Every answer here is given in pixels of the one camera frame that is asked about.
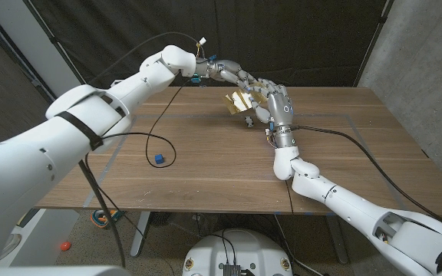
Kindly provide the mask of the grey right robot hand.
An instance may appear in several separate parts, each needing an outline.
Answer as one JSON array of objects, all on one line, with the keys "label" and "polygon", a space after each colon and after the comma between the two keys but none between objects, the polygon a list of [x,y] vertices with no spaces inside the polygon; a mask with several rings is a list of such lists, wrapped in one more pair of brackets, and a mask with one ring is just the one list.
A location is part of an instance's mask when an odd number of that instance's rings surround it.
[{"label": "grey right robot hand", "polygon": [[255,99],[250,99],[252,109],[263,123],[272,123],[272,140],[276,148],[296,146],[291,131],[293,109],[286,87],[275,84],[271,80],[259,78],[259,84],[250,88],[250,92],[258,92],[267,98],[267,109],[261,107]]}]

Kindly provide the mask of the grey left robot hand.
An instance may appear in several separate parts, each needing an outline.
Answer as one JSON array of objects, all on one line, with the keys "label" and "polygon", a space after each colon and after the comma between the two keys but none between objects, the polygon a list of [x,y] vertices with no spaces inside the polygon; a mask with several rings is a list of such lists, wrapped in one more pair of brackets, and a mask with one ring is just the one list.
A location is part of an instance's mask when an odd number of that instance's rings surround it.
[{"label": "grey left robot hand", "polygon": [[244,71],[235,61],[199,59],[194,74],[199,77],[211,78],[216,81],[228,81],[236,84],[248,93],[256,91],[266,97],[269,91],[266,85],[259,83],[249,72]]}]

